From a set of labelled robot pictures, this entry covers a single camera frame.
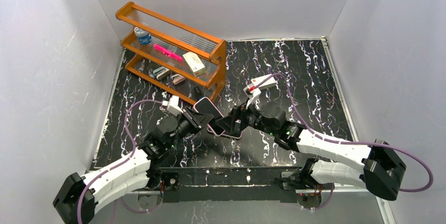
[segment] phone case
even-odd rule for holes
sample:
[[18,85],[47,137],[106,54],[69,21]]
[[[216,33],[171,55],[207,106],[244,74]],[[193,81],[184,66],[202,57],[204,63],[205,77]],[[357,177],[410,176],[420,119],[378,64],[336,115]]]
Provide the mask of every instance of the phone case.
[[[208,101],[215,107],[215,109],[216,109],[216,110],[219,112],[219,114],[223,117],[223,114],[220,113],[220,110],[218,110],[218,108],[214,105],[214,103],[212,103],[212,102],[210,101],[210,99],[209,99],[208,97],[203,97],[203,98],[201,98],[200,100],[202,100],[202,99],[208,99]],[[195,112],[198,112],[197,109],[195,108],[195,106],[197,105],[197,103],[200,102],[200,100],[197,101],[197,102],[194,104],[194,106],[192,107],[193,110],[194,110]],[[215,131],[212,129],[212,127],[211,127],[209,124],[208,124],[208,132],[210,132],[210,133],[212,133],[212,134],[214,134],[214,135],[216,135],[216,136],[221,136],[221,135],[223,135],[223,134],[225,133],[225,131],[223,131],[220,135],[216,134]]]

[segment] bottle cap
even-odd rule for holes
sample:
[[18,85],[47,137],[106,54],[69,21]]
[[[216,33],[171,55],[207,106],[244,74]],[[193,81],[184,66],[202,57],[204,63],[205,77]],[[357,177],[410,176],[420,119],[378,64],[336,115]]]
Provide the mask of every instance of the bottle cap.
[[135,32],[135,35],[137,37],[143,37],[143,36],[147,36],[149,34],[149,32],[147,32],[141,28],[138,28],[138,27],[135,27],[135,29],[133,29],[133,31]]

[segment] smartphone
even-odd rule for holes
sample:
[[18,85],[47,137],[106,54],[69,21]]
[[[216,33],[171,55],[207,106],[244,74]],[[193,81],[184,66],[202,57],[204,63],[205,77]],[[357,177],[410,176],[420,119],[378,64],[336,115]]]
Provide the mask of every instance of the smartphone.
[[223,117],[223,115],[220,113],[218,108],[210,101],[209,98],[204,97],[197,101],[195,105],[193,106],[194,111],[207,114],[207,115],[213,115],[214,119],[208,124],[208,132],[216,135],[216,136],[223,136],[233,139],[240,139],[241,138],[241,132],[231,135],[231,134],[225,134],[225,130],[221,127],[215,125],[215,120]]

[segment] wooden shelf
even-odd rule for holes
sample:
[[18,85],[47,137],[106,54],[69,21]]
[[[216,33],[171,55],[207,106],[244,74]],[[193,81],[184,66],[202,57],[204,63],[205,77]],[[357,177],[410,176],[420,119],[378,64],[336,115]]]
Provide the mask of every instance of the wooden shelf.
[[[133,2],[127,3],[118,10],[116,18],[147,30],[152,35],[152,42],[142,45],[137,40],[132,29],[129,35],[122,40],[121,44],[123,47],[136,53],[136,56],[126,65],[126,69],[130,72],[174,95],[178,95],[191,104],[194,104],[196,101],[138,71],[134,66],[143,58],[151,60],[170,69],[172,72],[185,76],[206,89],[213,88],[214,92],[210,97],[212,101],[224,88],[226,83],[225,40],[188,27],[168,17],[140,7]],[[157,29],[161,29],[163,32],[147,26],[146,24],[148,23]],[[158,44],[177,55],[183,55],[187,52],[196,53],[203,59],[202,62],[206,66],[206,73],[195,77],[185,61],[180,62],[165,56],[153,48],[154,44]]]

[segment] blue bottle label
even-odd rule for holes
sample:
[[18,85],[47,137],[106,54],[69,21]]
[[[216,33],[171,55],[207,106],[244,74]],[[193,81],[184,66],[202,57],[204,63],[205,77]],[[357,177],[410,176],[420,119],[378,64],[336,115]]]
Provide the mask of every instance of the blue bottle label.
[[148,34],[147,36],[138,37],[138,41],[141,44],[148,44],[152,41],[152,36]]

